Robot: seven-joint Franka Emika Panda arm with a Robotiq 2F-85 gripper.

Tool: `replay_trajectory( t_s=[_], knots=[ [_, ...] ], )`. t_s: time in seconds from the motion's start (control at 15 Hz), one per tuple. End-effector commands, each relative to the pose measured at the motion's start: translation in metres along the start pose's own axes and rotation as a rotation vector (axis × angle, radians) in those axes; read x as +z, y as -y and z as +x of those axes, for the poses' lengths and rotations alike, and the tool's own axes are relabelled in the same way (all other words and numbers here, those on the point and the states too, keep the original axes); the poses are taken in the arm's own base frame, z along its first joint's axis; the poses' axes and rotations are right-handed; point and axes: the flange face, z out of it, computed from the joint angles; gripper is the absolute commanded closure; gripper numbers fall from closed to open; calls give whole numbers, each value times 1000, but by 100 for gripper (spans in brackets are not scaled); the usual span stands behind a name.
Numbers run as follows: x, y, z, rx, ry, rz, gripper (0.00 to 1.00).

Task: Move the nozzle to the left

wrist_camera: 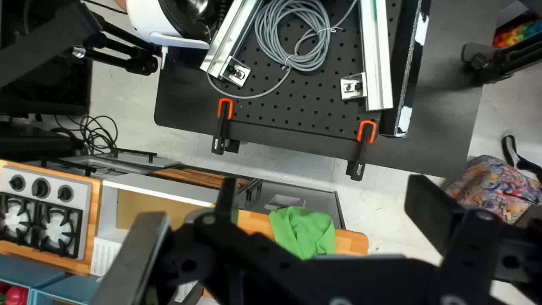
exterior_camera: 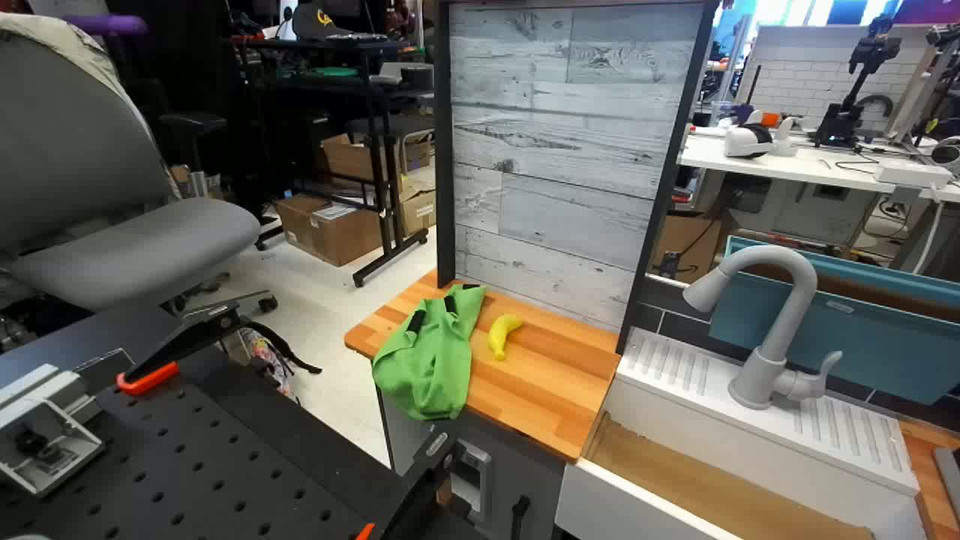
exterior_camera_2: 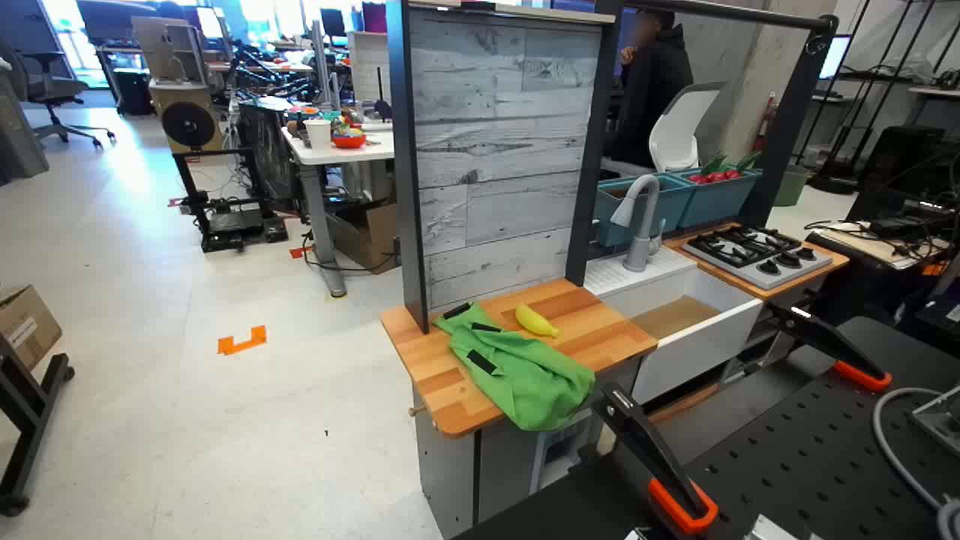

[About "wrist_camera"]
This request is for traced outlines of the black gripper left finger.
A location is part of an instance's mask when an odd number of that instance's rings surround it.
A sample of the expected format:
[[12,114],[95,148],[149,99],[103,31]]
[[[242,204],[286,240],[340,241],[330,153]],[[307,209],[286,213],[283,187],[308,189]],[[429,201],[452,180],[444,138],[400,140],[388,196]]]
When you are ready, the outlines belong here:
[[141,305],[168,231],[164,213],[139,214],[92,305]]

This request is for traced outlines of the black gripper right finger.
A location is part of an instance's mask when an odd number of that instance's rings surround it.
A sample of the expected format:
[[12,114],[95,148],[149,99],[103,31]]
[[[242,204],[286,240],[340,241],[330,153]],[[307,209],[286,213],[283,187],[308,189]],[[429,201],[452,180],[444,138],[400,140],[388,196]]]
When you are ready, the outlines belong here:
[[407,185],[405,213],[446,265],[471,267],[466,246],[468,213],[427,177],[412,175]]

